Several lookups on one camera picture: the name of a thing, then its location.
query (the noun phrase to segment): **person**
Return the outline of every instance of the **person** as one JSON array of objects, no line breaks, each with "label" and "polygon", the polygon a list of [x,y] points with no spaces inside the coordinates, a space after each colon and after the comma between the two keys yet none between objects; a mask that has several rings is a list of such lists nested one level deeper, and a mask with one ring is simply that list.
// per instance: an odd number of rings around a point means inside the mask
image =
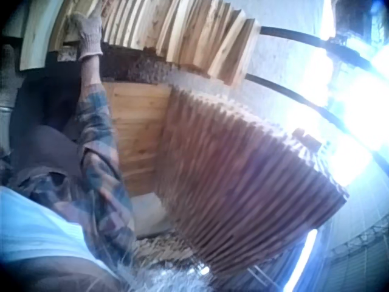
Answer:
[{"label": "person", "polygon": [[[41,125],[10,153],[4,125],[16,90],[3,81],[15,69],[2,60],[0,256],[28,291],[119,291],[118,266],[131,262],[133,211],[100,79],[101,6],[88,18],[72,15],[80,34],[77,143]],[[10,47],[2,53],[12,58]]]}]

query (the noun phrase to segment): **white glove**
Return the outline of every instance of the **white glove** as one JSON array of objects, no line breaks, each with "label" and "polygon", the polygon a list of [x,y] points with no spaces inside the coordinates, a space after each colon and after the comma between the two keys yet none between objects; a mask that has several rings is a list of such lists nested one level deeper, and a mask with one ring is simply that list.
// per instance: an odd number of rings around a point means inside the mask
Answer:
[{"label": "white glove", "polygon": [[101,41],[102,41],[102,2],[97,3],[89,18],[81,13],[74,13],[71,16],[71,21],[74,22],[80,34],[80,57],[93,55],[103,55]]}]

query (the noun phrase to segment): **light wood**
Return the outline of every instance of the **light wood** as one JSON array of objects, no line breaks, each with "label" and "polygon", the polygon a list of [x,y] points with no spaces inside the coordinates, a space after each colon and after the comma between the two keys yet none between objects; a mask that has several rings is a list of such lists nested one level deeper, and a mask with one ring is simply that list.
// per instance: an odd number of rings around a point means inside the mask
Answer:
[{"label": "light wood", "polygon": [[44,67],[50,36],[62,3],[63,0],[31,2],[21,50],[21,71]]},{"label": "light wood", "polygon": [[211,51],[209,53],[207,67],[205,68],[206,71],[208,71],[209,67],[211,66],[212,61],[213,61],[216,53],[219,51],[219,48],[220,48],[220,45],[224,39],[224,36],[227,33],[226,32],[227,24],[229,22],[229,19],[231,18],[231,14],[232,14],[231,4],[230,3],[223,3],[221,10],[222,11],[220,11],[221,17],[219,20],[219,24],[215,25],[215,28],[217,30],[215,29],[216,30],[215,35],[212,38],[213,43],[212,43]]},{"label": "light wood", "polygon": [[132,49],[143,50],[145,48],[145,26],[147,21],[150,21],[150,5],[152,0],[143,0],[137,12],[137,19],[134,26],[133,37],[131,38],[129,47]]},{"label": "light wood", "polygon": [[118,2],[119,0],[104,0],[103,1],[103,7],[102,7],[102,26],[105,29],[109,16],[111,15],[111,12],[116,5],[115,2]]},{"label": "light wood", "polygon": [[244,79],[260,29],[255,19],[247,19],[244,23],[219,75],[226,85],[237,85]]},{"label": "light wood", "polygon": [[65,39],[66,22],[69,15],[72,14],[76,3],[73,0],[64,0],[62,3],[60,12],[58,13],[57,20],[55,21],[53,31],[51,33],[49,42],[49,52],[59,51],[63,47]]},{"label": "light wood", "polygon": [[174,62],[178,59],[192,3],[193,0],[179,1],[176,17],[174,18],[174,24],[169,39],[166,56],[167,62]]},{"label": "light wood", "polygon": [[127,0],[127,2],[125,3],[125,7],[123,9],[123,16],[120,20],[120,24],[119,24],[119,28],[118,28],[117,36],[116,36],[116,41],[115,41],[115,44],[117,46],[119,46],[123,43],[123,38],[124,38],[123,33],[125,31],[126,25],[128,24],[127,22],[129,19],[129,15],[131,14],[134,2],[135,2],[134,0]]},{"label": "light wood", "polygon": [[123,43],[122,43],[122,46],[124,47],[129,47],[130,42],[133,38],[139,7],[141,6],[143,1],[144,0],[134,0],[134,4],[131,7],[130,13],[128,14],[128,20],[126,22],[125,33],[124,33]]},{"label": "light wood", "polygon": [[118,44],[118,40],[121,39],[121,34],[119,34],[119,26],[120,26],[120,22],[122,21],[122,18],[126,18],[124,11],[127,2],[132,2],[132,0],[129,1],[121,0],[117,5],[117,9],[115,11],[115,17],[112,22],[111,33],[109,34],[109,41],[108,41],[109,44]]},{"label": "light wood", "polygon": [[208,5],[205,5],[204,11],[201,11],[204,14],[204,23],[202,25],[199,39],[196,44],[196,49],[193,56],[192,64],[199,68],[205,68],[208,62],[208,55],[211,49],[211,35],[212,29],[215,23],[215,19],[217,17],[217,9],[218,9],[218,0],[209,0]]},{"label": "light wood", "polygon": [[227,32],[225,38],[223,39],[222,44],[220,45],[220,48],[218,52],[216,53],[211,66],[208,70],[208,75],[212,77],[218,78],[220,70],[223,66],[223,63],[225,62],[228,54],[230,53],[230,50],[238,37],[244,22],[246,20],[246,15],[242,10],[236,12],[236,17],[234,17],[234,20],[232,22],[231,28]]},{"label": "light wood", "polygon": [[153,17],[146,29],[146,47],[157,47],[159,35],[172,1],[173,0],[155,0],[155,4],[153,5],[154,9],[150,11],[150,13],[153,14]]},{"label": "light wood", "polygon": [[28,14],[29,2],[23,1],[7,20],[1,34],[5,37],[22,38],[26,29]]},{"label": "light wood", "polygon": [[316,154],[233,101],[174,89],[163,128],[156,194],[215,276],[283,252],[348,198]]},{"label": "light wood", "polygon": [[111,37],[111,32],[112,32],[112,28],[114,26],[114,21],[116,18],[116,11],[118,9],[119,3],[120,3],[120,1],[116,1],[112,4],[113,7],[111,10],[111,14],[109,15],[107,26],[105,27],[105,30],[104,30],[104,37],[103,37],[104,43],[108,43],[109,39]]},{"label": "light wood", "polygon": [[173,0],[171,2],[169,10],[168,10],[166,17],[164,19],[164,24],[162,25],[160,35],[158,38],[158,42],[157,42],[157,46],[156,46],[157,55],[161,55],[164,42],[166,42],[166,37],[167,38],[169,37],[168,30],[169,30],[169,27],[171,26],[174,13],[175,13],[177,6],[178,6],[178,2],[179,2],[179,0]]},{"label": "light wood", "polygon": [[181,54],[179,63],[181,65],[191,65],[193,61],[193,56],[195,54],[196,47],[193,47],[193,42],[195,39],[196,32],[200,24],[198,24],[198,15],[200,14],[202,7],[201,0],[194,0],[188,24],[184,33],[184,39],[182,40]]},{"label": "light wood", "polygon": [[171,88],[104,83],[118,134],[120,169],[131,196],[154,190],[155,159]]}]

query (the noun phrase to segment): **metal pipe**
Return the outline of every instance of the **metal pipe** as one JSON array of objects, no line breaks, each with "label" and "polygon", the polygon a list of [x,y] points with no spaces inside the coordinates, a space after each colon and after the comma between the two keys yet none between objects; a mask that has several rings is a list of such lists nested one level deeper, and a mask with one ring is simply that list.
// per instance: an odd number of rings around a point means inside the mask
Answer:
[{"label": "metal pipe", "polygon": [[362,58],[357,51],[352,50],[349,47],[342,46],[341,44],[334,43],[331,40],[324,41],[317,36],[308,35],[307,33],[267,26],[261,27],[260,34],[298,41],[299,43],[325,49],[327,52],[339,57],[343,62],[351,64],[355,67],[360,67],[365,71],[371,72],[383,81],[389,82],[389,80],[383,76],[373,65],[371,65],[368,60]]},{"label": "metal pipe", "polygon": [[284,86],[281,86],[277,83],[274,83],[272,81],[266,80],[264,78],[252,75],[252,74],[246,74],[246,79],[254,82],[256,84],[265,86],[271,90],[274,90],[290,99],[293,99],[294,101],[301,103],[302,105],[306,105],[319,113],[324,119],[326,119],[328,122],[334,124],[340,131],[343,133],[350,135],[353,137],[363,148],[367,149],[370,154],[372,155],[374,161],[377,163],[377,165],[382,169],[382,171],[389,177],[389,163],[383,158],[377,151],[371,150],[369,147],[367,147],[361,140],[359,140],[355,135],[353,135],[349,129],[347,129],[346,125],[333,113],[330,113],[327,109],[322,108],[321,106],[318,106],[314,104],[313,102],[310,102],[308,99],[304,98],[303,96],[299,95],[298,93],[294,92],[293,90],[290,90],[289,88],[286,88]]}]

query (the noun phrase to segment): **metal frame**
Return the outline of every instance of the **metal frame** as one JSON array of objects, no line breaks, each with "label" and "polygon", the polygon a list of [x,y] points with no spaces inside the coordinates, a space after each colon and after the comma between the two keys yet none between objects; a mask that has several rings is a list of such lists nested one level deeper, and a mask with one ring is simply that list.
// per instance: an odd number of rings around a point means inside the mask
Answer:
[{"label": "metal frame", "polygon": [[[279,38],[285,38],[288,40],[298,41],[300,43],[305,43],[310,46],[318,47],[325,49],[328,53],[333,54],[337,57],[339,57],[343,62],[349,63],[355,67],[360,67],[361,69],[368,71],[375,75],[376,77],[380,78],[381,80],[388,82],[387,80],[380,72],[377,71],[377,69],[371,65],[371,63],[362,58],[358,52],[342,46],[340,44],[337,44],[333,42],[333,40],[324,41],[320,38],[317,38],[316,36],[308,35],[306,33],[301,32],[295,32],[293,30],[287,30],[287,29],[279,29],[275,27],[262,27],[261,28],[261,35],[268,35],[272,37],[279,37]],[[377,163],[377,165],[384,171],[384,173],[389,176],[389,163],[386,161],[377,151],[371,150],[368,148],[362,141],[360,141],[358,138],[356,138],[349,129],[347,129],[346,125],[343,123],[342,120],[340,120],[337,116],[335,116],[333,113],[330,113],[327,109],[317,106],[316,104],[310,102],[308,99],[304,98],[302,95],[284,87],[277,83],[274,83],[270,80],[266,80],[264,78],[261,78],[259,76],[255,76],[252,74],[246,75],[246,80],[254,82],[256,84],[259,84],[261,86],[265,86],[273,91],[276,91],[290,99],[293,99],[294,101],[301,103],[302,105],[306,105],[313,109],[314,111],[318,112],[319,115],[321,115],[324,119],[326,119],[328,122],[334,124],[341,132],[350,135],[353,137],[360,145],[362,145],[364,148],[366,148],[372,155],[373,159]],[[328,258],[328,260],[331,261],[331,263],[338,261],[338,260],[344,260],[345,258],[351,257],[356,252],[363,252],[366,250],[368,245],[374,244],[379,238],[382,238],[384,236],[384,240],[386,240],[385,234],[387,234],[389,230],[389,215],[386,217],[383,217],[383,219],[378,222],[377,224],[373,225],[369,229],[367,229],[362,234],[358,235],[356,238],[348,241],[344,245],[338,246],[335,249],[331,250],[331,255]],[[254,268],[259,271],[262,276],[264,276],[276,290],[279,290],[280,287],[268,276],[266,273],[264,273],[262,270],[260,270],[256,265]],[[267,287],[267,284],[264,282],[264,280],[260,279],[258,275],[253,272],[250,268],[247,269],[251,275],[253,275],[254,278],[256,278],[259,283]]]},{"label": "metal frame", "polygon": [[[389,83],[389,80],[387,80],[380,72],[377,71],[377,69],[371,65],[371,63],[362,58],[358,52],[342,46],[340,44],[336,44],[331,40],[323,41],[320,38],[317,38],[313,35],[308,35],[306,33],[301,32],[295,32],[293,30],[287,30],[287,29],[278,29],[275,27],[262,27],[261,28],[261,35],[269,35],[272,37],[279,37],[279,38],[285,38],[288,40],[294,40],[298,41],[300,43],[305,43],[310,46],[319,47],[322,49],[327,50],[327,52],[332,53],[336,56],[338,56],[343,62],[349,63],[353,66],[360,67],[363,70],[366,70],[378,78],[384,80],[385,82]],[[389,163],[386,161],[385,158],[383,158],[378,151],[374,151],[367,147],[362,141],[360,141],[358,138],[356,138],[353,134],[351,134],[350,130],[347,129],[346,125],[334,114],[330,113],[327,109],[317,106],[314,103],[310,102],[308,99],[304,98],[302,95],[284,87],[277,83],[271,82],[269,80],[266,80],[264,78],[261,78],[259,76],[255,76],[252,74],[246,74],[246,80],[254,82],[256,84],[265,86],[271,90],[274,90],[276,92],[279,92],[280,94],[293,99],[294,101],[301,103],[303,105],[306,105],[313,109],[314,111],[318,112],[319,115],[321,115],[324,119],[326,119],[328,122],[333,123],[340,131],[343,133],[350,135],[353,137],[361,146],[366,148],[370,154],[372,155],[373,159],[376,161],[377,165],[382,169],[382,171],[389,177]]]}]

